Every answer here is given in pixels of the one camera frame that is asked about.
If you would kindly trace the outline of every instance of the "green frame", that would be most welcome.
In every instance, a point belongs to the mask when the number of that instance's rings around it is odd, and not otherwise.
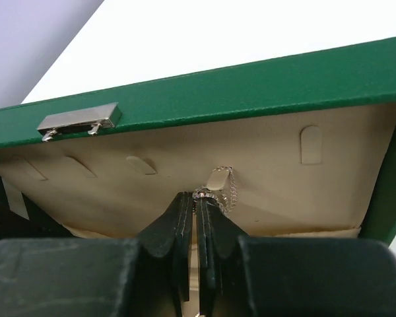
[[[396,102],[396,38],[0,109],[0,148],[40,143],[49,114],[111,102],[122,117],[101,134]],[[395,233],[396,129],[361,236],[389,243]]]

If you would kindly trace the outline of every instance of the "green jewelry box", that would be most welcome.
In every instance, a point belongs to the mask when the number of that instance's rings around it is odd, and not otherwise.
[[[115,127],[42,142],[46,116],[112,103]],[[390,243],[396,38],[0,109],[0,202],[78,236],[134,236],[218,166],[250,234]]]

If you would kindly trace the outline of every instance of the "silver latch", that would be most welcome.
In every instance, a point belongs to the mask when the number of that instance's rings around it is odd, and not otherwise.
[[[117,102],[93,108],[62,112],[46,116],[37,127],[43,142],[49,142],[55,135],[87,131],[98,134],[99,129],[115,127],[121,117]]]

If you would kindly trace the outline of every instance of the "silver chain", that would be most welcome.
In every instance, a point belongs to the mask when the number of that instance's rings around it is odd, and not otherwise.
[[[199,198],[212,198],[217,202],[218,207],[222,211],[224,215],[227,215],[229,212],[233,210],[233,208],[236,206],[236,203],[238,202],[238,191],[236,189],[236,181],[235,177],[233,175],[233,168],[229,166],[219,166],[216,167],[213,172],[219,171],[219,170],[228,170],[229,171],[229,183],[230,183],[230,199],[228,195],[226,194],[226,191],[224,188],[222,188],[219,191],[212,192],[210,191],[207,187],[201,186],[197,188],[193,192],[193,198],[195,201],[197,201]]]

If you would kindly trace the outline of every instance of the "gray wall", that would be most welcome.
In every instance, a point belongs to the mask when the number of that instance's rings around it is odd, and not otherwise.
[[[20,104],[103,0],[0,0],[0,108]]]

